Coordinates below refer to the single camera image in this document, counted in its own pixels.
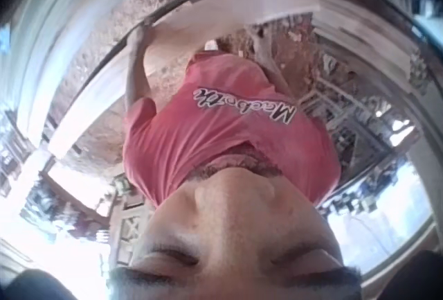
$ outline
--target pink shirt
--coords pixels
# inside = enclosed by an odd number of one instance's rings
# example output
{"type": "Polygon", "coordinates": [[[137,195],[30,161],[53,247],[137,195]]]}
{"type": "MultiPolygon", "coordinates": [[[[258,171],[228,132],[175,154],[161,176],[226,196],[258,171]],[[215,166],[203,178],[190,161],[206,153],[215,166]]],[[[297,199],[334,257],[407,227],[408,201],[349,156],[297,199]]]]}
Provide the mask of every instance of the pink shirt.
{"type": "Polygon", "coordinates": [[[200,163],[243,143],[267,156],[314,204],[340,177],[325,126],[275,92],[257,64],[231,54],[197,54],[161,112],[146,98],[126,120],[127,177],[156,205],[200,163]]]}

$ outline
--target red t-shirt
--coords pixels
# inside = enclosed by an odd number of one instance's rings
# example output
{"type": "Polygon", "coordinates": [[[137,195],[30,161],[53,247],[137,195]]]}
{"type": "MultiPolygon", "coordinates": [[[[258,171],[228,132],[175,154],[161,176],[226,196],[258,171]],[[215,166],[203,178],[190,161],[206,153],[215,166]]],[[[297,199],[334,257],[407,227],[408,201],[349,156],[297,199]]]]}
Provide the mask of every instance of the red t-shirt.
{"type": "Polygon", "coordinates": [[[139,100],[126,124],[127,177],[157,206],[200,163],[243,143],[264,154],[314,204],[340,177],[325,126],[275,92],[257,64],[231,54],[197,54],[161,112],[153,100],[139,100]]]}

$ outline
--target man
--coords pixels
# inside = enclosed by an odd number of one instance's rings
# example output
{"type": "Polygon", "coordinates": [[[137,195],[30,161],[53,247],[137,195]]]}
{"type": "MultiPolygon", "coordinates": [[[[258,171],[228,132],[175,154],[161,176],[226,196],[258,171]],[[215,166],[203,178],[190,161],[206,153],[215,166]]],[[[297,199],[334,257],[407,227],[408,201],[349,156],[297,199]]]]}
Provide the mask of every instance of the man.
{"type": "Polygon", "coordinates": [[[157,112],[143,69],[155,38],[135,30],[127,79],[124,164],[156,205],[117,299],[360,299],[360,277],[314,205],[340,167],[325,127],[298,108],[253,35],[258,64],[196,54],[157,112]]]}

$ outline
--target nose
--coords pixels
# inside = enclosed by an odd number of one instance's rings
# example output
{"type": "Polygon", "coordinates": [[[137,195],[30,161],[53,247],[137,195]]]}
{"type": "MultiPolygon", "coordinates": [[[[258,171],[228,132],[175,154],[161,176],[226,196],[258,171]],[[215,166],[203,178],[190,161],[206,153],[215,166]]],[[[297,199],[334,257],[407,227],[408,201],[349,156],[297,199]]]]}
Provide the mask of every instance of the nose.
{"type": "Polygon", "coordinates": [[[200,183],[195,202],[200,234],[207,235],[213,249],[212,261],[252,263],[253,248],[263,243],[272,223],[272,183],[243,168],[227,168],[200,183]]]}

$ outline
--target person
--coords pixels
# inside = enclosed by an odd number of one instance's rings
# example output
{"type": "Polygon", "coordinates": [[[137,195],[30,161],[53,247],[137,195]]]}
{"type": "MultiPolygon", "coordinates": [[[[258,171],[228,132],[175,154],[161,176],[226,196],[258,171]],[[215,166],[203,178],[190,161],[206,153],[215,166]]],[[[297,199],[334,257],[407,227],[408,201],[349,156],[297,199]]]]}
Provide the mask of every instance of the person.
{"type": "Polygon", "coordinates": [[[128,38],[125,172],[156,206],[115,299],[360,299],[315,205],[340,165],[325,126],[298,108],[271,57],[268,28],[248,28],[255,62],[221,51],[191,59],[157,111],[143,57],[154,29],[128,38]]]}

